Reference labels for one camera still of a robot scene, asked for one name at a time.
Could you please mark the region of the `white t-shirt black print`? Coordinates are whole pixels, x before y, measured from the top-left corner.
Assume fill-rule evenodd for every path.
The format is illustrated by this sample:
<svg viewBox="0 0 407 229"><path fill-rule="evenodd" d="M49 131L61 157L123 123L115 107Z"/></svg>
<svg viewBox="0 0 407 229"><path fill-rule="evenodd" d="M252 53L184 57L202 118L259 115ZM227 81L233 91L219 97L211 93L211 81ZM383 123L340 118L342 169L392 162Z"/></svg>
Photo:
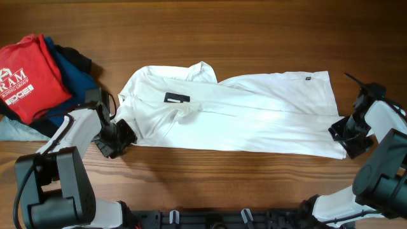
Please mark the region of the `white t-shirt black print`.
<svg viewBox="0 0 407 229"><path fill-rule="evenodd" d="M326 71L246 74L223 81L205 62L145 66L118 95L116 115L138 146L295 153L343 159Z"/></svg>

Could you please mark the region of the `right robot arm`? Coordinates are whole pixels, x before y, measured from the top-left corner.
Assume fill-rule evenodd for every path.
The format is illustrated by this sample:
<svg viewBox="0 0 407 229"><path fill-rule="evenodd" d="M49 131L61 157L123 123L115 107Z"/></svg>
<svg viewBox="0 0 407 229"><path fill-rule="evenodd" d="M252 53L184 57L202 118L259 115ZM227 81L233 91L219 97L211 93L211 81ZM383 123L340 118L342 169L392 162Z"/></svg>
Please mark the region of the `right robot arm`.
<svg viewBox="0 0 407 229"><path fill-rule="evenodd" d="M298 228L343 228L364 218L406 217L406 114L388 100L386 88L360 84L354 113L329 131L351 158L378 146L360 168L352 186L330 195L314 196L298 209Z"/></svg>

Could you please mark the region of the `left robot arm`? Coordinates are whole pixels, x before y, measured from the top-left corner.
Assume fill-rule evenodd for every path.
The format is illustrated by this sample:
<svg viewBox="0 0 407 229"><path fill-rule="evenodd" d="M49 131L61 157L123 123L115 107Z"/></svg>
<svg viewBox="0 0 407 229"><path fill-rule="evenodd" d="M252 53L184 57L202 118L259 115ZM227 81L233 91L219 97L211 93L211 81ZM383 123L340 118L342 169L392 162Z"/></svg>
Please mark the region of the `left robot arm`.
<svg viewBox="0 0 407 229"><path fill-rule="evenodd" d="M125 120L110 114L111 94L89 89L85 103L64 113L64 122L39 150L15 162L15 228L141 228L122 201L95 198L83 164L94 142L106 158L124 154L137 137Z"/></svg>

